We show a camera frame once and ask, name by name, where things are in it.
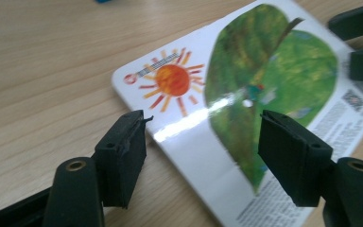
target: light brown wooden surface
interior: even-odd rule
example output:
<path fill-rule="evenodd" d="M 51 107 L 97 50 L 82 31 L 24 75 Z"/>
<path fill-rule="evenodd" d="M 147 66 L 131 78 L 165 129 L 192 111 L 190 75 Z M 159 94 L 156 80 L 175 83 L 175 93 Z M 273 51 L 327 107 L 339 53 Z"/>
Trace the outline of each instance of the light brown wooden surface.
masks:
<path fill-rule="evenodd" d="M 0 209 L 50 186 L 63 161 L 92 155 L 128 111 L 111 86 L 115 69 L 249 2 L 0 0 Z M 323 24 L 363 5 L 297 2 Z M 354 156 L 363 159 L 363 142 Z M 107 226 L 217 225 L 149 137 L 130 209 L 105 213 Z M 322 225 L 319 210 L 305 224 Z"/>

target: qr code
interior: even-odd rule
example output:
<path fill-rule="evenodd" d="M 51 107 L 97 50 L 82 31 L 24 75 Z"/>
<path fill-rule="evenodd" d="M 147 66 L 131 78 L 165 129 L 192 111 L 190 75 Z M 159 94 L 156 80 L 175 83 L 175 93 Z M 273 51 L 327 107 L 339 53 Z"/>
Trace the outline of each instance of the qr code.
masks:
<path fill-rule="evenodd" d="M 343 99 L 349 103 L 351 107 L 353 107 L 357 112 L 361 111 L 363 107 L 363 99 L 358 96 L 353 90 L 349 90 L 344 96 Z"/>

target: wooden table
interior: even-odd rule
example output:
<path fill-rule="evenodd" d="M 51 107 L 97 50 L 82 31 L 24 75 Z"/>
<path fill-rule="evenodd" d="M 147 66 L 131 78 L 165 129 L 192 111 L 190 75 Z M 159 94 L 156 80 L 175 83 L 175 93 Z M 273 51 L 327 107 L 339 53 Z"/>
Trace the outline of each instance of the wooden table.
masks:
<path fill-rule="evenodd" d="M 0 0 L 0 209 L 50 186 L 61 162 L 92 155 L 128 111 L 111 86 L 115 69 L 249 2 Z M 363 5 L 297 2 L 323 24 Z M 363 159 L 363 142 L 354 156 Z M 217 225 L 150 137 L 130 209 L 105 213 L 107 226 Z M 306 226 L 322 224 L 318 210 Z"/>

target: orange sun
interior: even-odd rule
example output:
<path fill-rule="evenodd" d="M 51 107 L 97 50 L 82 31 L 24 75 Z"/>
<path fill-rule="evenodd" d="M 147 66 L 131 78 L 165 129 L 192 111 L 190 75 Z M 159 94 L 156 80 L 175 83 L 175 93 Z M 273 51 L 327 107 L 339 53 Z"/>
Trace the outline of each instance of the orange sun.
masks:
<path fill-rule="evenodd" d="M 184 102 L 182 97 L 193 89 L 198 93 L 202 93 L 202 90 L 198 87 L 198 85 L 203 86 L 202 77 L 194 76 L 195 74 L 200 73 L 199 70 L 204 65 L 194 65 L 190 67 L 186 67 L 185 65 L 188 63 L 191 52 L 185 53 L 185 48 L 181 50 L 181 54 L 178 54 L 177 50 L 173 50 L 173 54 L 167 56 L 164 51 L 162 51 L 163 60 L 169 59 L 170 57 L 175 57 L 171 62 L 167 62 L 166 64 L 161 64 L 161 61 L 154 58 L 152 61 L 154 64 L 145 65 L 145 68 L 149 71 L 150 74 L 144 76 L 144 79 L 153 80 L 155 84 L 152 85 L 142 85 L 140 89 L 155 89 L 144 95 L 144 98 L 149 98 L 160 94 L 157 99 L 152 103 L 149 107 L 150 109 L 154 109 L 158 106 L 163 100 L 164 104 L 161 108 L 161 112 L 165 112 L 169 102 L 172 97 L 176 98 L 177 104 L 181 110 L 181 114 L 183 116 L 187 116 L 187 111 L 184 106 Z M 197 99 L 190 95 L 188 97 L 192 104 L 197 104 Z"/>

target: green leaf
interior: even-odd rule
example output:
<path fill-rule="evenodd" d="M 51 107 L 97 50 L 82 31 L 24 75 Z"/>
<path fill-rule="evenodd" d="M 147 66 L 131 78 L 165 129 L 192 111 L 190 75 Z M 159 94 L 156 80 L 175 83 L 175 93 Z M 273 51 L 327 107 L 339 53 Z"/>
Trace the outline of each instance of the green leaf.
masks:
<path fill-rule="evenodd" d="M 292 30 L 300 21 L 289 23 L 269 5 L 240 15 L 219 33 L 208 67 L 211 126 L 254 190 L 267 169 L 257 155 L 262 110 L 307 125 L 335 85 L 335 55 L 312 34 Z"/>

